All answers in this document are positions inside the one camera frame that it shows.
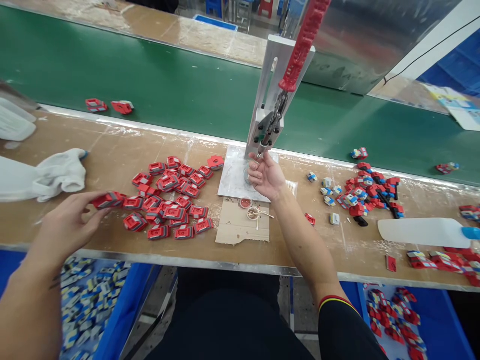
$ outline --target blue bottle cap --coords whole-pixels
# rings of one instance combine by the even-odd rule
[[[478,227],[462,227],[461,232],[470,240],[480,240],[480,228]]]

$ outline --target black cable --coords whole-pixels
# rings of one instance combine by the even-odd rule
[[[468,25],[470,25],[471,23],[477,21],[478,19],[480,19],[480,16],[477,16],[476,18],[474,18],[472,21],[470,21],[468,24],[465,24],[463,25],[461,28],[459,28],[457,31],[451,33],[448,37],[444,38],[442,41],[440,41],[437,45],[435,45],[434,47],[432,47],[430,50],[428,50],[426,53],[424,53],[423,55],[420,55],[419,57],[417,57],[415,60],[413,60],[410,65],[408,65],[406,68],[404,68],[400,73],[398,73],[397,75],[389,78],[388,80],[386,79],[387,77],[384,77],[383,80],[385,81],[385,83],[383,84],[383,86],[387,85],[387,83],[392,80],[392,79],[395,79],[397,76],[400,76],[405,70],[407,70],[409,67],[411,67],[417,60],[419,60],[420,58],[424,57],[425,55],[427,55],[429,52],[431,52],[433,49],[435,49],[438,45],[440,45],[441,43],[443,43],[444,41],[450,39],[453,35],[455,35],[456,33],[458,33],[460,30],[466,28]]]

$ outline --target white rag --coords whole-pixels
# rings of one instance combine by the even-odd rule
[[[11,165],[17,173],[9,173],[8,178],[0,178],[0,202],[16,202],[37,198],[39,203],[44,203],[56,197],[62,191],[66,193],[79,192],[85,189],[85,175],[87,171],[81,160],[88,155],[82,149],[71,149],[63,153],[50,156],[37,167],[28,166],[12,160],[5,163]],[[16,177],[21,177],[23,184],[13,182]]]

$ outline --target forearm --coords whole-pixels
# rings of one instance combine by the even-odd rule
[[[58,359],[61,265],[27,256],[0,300],[0,359]]]
[[[319,233],[310,225],[287,186],[272,201],[288,251],[311,289],[317,305],[327,295],[347,298],[340,286],[334,260]]]

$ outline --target red sleeve stripe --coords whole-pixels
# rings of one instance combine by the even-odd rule
[[[338,302],[347,304],[349,307],[351,307],[353,310],[355,310],[357,314],[359,314],[359,312],[357,311],[357,309],[350,303],[350,301],[345,300],[343,297],[336,296],[336,295],[328,295],[328,296],[325,296],[325,297],[320,301],[320,307],[319,307],[319,309],[318,309],[318,314],[320,314],[320,311],[322,310],[322,306],[324,306],[326,303],[331,302],[331,301],[338,301]]]

